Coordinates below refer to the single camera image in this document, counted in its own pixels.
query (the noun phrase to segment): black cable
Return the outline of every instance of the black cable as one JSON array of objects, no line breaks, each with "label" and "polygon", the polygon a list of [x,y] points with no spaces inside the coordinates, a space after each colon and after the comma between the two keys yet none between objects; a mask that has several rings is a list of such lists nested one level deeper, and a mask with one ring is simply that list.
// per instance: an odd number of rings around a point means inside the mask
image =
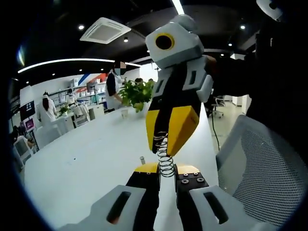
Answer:
[{"label": "black cable", "polygon": [[218,141],[218,137],[217,137],[217,134],[216,134],[216,131],[215,131],[215,128],[214,128],[214,114],[213,114],[214,111],[212,111],[212,124],[213,124],[213,131],[214,131],[214,134],[215,134],[215,137],[216,137],[216,140],[217,140],[217,145],[218,145],[218,151],[220,150],[220,147],[219,147],[219,141]]}]

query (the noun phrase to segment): led strip light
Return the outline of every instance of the led strip light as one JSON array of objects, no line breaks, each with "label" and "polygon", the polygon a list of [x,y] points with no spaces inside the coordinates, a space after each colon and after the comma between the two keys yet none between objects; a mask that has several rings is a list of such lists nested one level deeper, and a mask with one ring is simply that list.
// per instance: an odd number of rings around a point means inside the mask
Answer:
[{"label": "led strip light", "polygon": [[[98,62],[108,62],[108,63],[114,63],[114,60],[109,60],[109,59],[59,59],[59,60],[52,60],[52,61],[47,61],[47,62],[42,62],[39,64],[34,64],[31,66],[27,66],[23,69],[20,69],[18,71],[18,73],[22,73],[26,70],[29,70],[31,68],[37,67],[37,66],[42,66],[45,64],[53,64],[53,63],[61,63],[61,62],[69,62],[69,61],[98,61]],[[137,67],[141,67],[141,65],[139,64],[131,64],[131,63],[125,63],[126,65],[131,65],[131,66],[137,66]]]}]

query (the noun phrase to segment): ceiling air conditioner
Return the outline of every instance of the ceiling air conditioner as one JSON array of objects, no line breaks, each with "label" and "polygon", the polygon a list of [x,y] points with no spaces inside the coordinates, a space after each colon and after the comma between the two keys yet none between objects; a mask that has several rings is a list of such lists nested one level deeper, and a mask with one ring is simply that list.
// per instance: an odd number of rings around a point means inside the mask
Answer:
[{"label": "ceiling air conditioner", "polygon": [[99,18],[80,38],[80,41],[108,44],[131,29],[108,18]]}]

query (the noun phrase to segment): metal spring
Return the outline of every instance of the metal spring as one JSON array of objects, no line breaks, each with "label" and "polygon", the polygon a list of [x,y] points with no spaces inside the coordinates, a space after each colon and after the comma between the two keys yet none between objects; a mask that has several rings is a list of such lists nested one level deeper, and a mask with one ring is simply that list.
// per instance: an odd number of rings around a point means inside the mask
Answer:
[{"label": "metal spring", "polygon": [[160,173],[163,177],[172,177],[174,175],[174,163],[172,156],[167,155],[167,137],[168,133],[160,131],[158,136],[154,136],[157,141],[157,156],[159,161]]}]

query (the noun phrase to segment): monitor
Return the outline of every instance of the monitor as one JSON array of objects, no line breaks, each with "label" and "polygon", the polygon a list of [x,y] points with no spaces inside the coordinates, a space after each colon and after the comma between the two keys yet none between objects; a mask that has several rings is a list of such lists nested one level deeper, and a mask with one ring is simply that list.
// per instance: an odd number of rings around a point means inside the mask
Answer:
[{"label": "monitor", "polygon": [[20,120],[24,121],[25,119],[33,116],[35,114],[34,101],[28,102],[25,105],[20,107]]},{"label": "monitor", "polygon": [[26,131],[29,132],[30,130],[34,129],[34,121],[33,118],[29,119],[25,122]]},{"label": "monitor", "polygon": [[87,83],[87,91],[91,92],[94,89],[97,90],[97,82]]}]

